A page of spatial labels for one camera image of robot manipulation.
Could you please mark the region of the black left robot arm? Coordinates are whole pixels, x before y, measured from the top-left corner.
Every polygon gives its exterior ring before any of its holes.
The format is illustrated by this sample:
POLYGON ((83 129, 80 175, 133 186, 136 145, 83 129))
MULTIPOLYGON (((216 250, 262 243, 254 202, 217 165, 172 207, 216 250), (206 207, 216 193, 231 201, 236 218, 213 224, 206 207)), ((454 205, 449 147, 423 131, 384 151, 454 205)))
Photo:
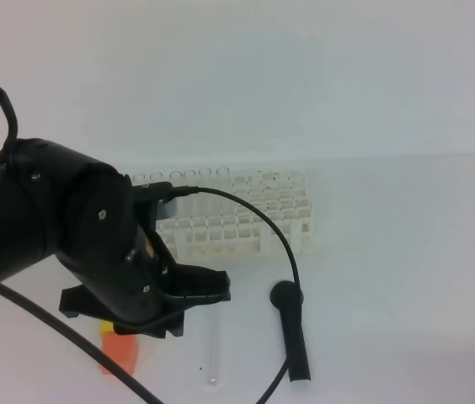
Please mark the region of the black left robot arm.
POLYGON ((184 313, 228 301, 223 271, 177 263, 157 234, 168 182, 135 186, 110 165, 56 143, 21 141, 0 165, 0 282, 55 256, 77 279, 60 312, 122 334, 181 336, 184 313))

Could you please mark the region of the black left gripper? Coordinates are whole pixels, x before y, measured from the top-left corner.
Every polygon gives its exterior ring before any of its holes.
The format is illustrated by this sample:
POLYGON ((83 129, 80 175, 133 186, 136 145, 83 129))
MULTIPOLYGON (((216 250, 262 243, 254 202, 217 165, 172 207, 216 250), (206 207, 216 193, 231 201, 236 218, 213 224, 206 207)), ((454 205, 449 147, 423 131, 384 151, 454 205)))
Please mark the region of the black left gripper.
MULTIPOLYGON (((101 162, 64 162, 48 168, 58 198, 62 236, 56 254, 80 285, 61 291, 59 311, 110 322, 119 335, 184 335, 184 310, 175 310, 152 285, 160 269, 138 226, 128 176, 101 162)), ((176 263, 159 278, 173 304, 231 299, 225 271, 176 263)))

